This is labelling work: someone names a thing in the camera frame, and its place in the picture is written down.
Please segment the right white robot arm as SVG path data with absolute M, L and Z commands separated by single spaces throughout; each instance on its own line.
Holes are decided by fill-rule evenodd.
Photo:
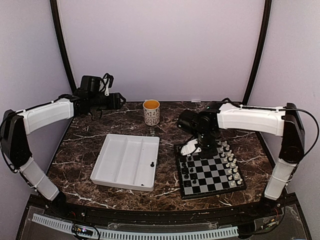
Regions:
M 264 199 L 255 205 L 255 213 L 266 217 L 290 181 L 305 150 L 305 129 L 295 104 L 286 106 L 248 106 L 225 98 L 210 102 L 202 111 L 184 110 L 177 126 L 195 137 L 178 151 L 182 156 L 216 149 L 220 129 L 239 129 L 269 133 L 282 138 L 278 160 L 264 190 Z

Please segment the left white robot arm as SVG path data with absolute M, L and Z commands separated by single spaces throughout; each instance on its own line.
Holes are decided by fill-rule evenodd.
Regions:
M 60 218 L 71 213 L 65 203 L 66 196 L 48 178 L 35 162 L 30 150 L 28 135 L 77 116 L 88 115 L 92 110 L 119 110 L 126 103 L 121 93 L 111 93 L 114 77 L 84 75 L 80 87 L 71 94 L 23 110 L 7 110 L 0 124 L 0 150 L 3 159 L 14 174 L 20 174 L 26 183 L 51 202 L 51 210 Z

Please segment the black white chess board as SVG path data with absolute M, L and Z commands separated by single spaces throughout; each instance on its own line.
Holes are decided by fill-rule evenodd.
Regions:
M 178 144 L 174 146 L 174 155 L 183 200 L 211 197 L 247 188 L 244 182 L 244 187 L 223 189 L 215 162 L 218 154 L 213 159 L 202 159 L 199 153 L 182 156 L 178 153 L 178 147 Z

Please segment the white chess piece row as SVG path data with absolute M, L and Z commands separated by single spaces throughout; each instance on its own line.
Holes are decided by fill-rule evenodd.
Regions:
M 217 142 L 218 157 L 215 159 L 218 176 L 223 189 L 242 188 L 245 181 L 240 173 L 238 160 L 227 141 Z

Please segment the yellow patterned mug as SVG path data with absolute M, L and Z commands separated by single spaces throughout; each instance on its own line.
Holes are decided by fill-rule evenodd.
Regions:
M 148 126 L 155 126 L 160 122 L 160 102 L 155 99 L 145 100 L 143 102 L 144 122 Z

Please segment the white plastic tray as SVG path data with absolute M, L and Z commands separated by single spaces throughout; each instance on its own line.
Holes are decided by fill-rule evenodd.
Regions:
M 90 179 L 96 185 L 152 192 L 159 143 L 157 136 L 108 134 Z M 143 171 L 151 162 L 154 162 L 154 180 L 150 187 L 143 186 Z

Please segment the black front rail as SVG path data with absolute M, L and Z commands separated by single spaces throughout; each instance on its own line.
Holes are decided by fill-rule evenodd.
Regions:
M 163 193 L 143 193 L 130 190 L 93 192 L 65 192 L 68 218 L 106 226 L 110 223 L 126 224 L 223 224 L 260 225 L 273 216 L 283 220 L 286 227 L 297 227 L 304 216 L 294 193 L 280 199 L 275 210 L 258 215 L 259 193 L 246 191 L 223 193 L 199 199 L 183 200 L 179 190 Z

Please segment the left black frame post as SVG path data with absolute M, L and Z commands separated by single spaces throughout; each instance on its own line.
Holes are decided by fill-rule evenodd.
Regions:
M 67 82 L 68 82 L 71 93 L 74 94 L 74 92 L 77 90 L 77 86 L 74 79 L 71 63 L 69 60 L 69 55 L 67 53 L 67 47 L 65 43 L 65 38 L 63 34 L 62 23 L 61 23 L 59 8 L 58 8 L 58 1 L 50 0 L 49 3 L 50 3 L 50 9 L 51 9 L 51 15 L 53 20 L 56 40 L 58 43 L 58 48 L 59 48 L 60 56 L 62 59 L 64 71 L 67 77 Z

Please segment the black frame post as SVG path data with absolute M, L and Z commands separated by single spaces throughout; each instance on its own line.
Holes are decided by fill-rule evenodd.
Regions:
M 64 71 L 67 77 L 67 82 L 68 82 L 71 93 L 74 94 L 74 92 L 77 90 L 77 86 L 74 79 L 71 63 L 69 60 L 69 55 L 67 53 L 67 47 L 65 43 L 65 38 L 63 34 L 62 23 L 61 23 L 59 8 L 58 8 L 58 1 L 50 0 L 49 3 L 50 3 L 50 9 L 51 9 L 51 15 L 53 20 L 56 40 L 58 43 L 58 48 L 59 48 L 60 56 L 62 59 Z
M 271 15 L 271 8 L 272 8 L 272 0 L 265 0 L 264 1 L 264 8 L 263 8 L 263 15 L 262 15 L 262 20 L 261 20 L 261 26 L 260 26 L 260 31 L 259 31 L 259 37 L 258 37 L 258 42 L 256 46 L 256 51 L 253 59 L 253 64 L 252 68 L 250 71 L 248 83 L 244 92 L 244 96 L 242 99 L 242 103 L 244 105 L 247 105 L 249 103 L 255 80 L 258 74 L 263 50 L 264 50 L 264 45 L 265 45 L 265 40 L 267 36 L 267 31 L 268 31 L 268 25 L 269 25 L 269 20 L 270 20 L 270 15 Z

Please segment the right black frame post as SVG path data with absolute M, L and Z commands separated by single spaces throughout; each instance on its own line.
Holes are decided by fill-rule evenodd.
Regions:
M 255 80 L 258 74 L 263 50 L 264 50 L 264 45 L 265 45 L 265 40 L 267 36 L 267 31 L 268 31 L 268 25 L 269 25 L 269 20 L 270 20 L 270 15 L 271 15 L 271 8 L 272 8 L 272 0 L 265 0 L 264 1 L 264 8 L 263 8 L 263 15 L 262 15 L 262 20 L 261 20 L 261 26 L 260 26 L 260 31 L 259 31 L 259 37 L 258 37 L 258 42 L 256 46 L 256 51 L 253 59 L 253 64 L 252 68 L 250 71 L 248 83 L 244 92 L 244 96 L 242 99 L 242 103 L 244 105 L 247 105 L 249 103 Z

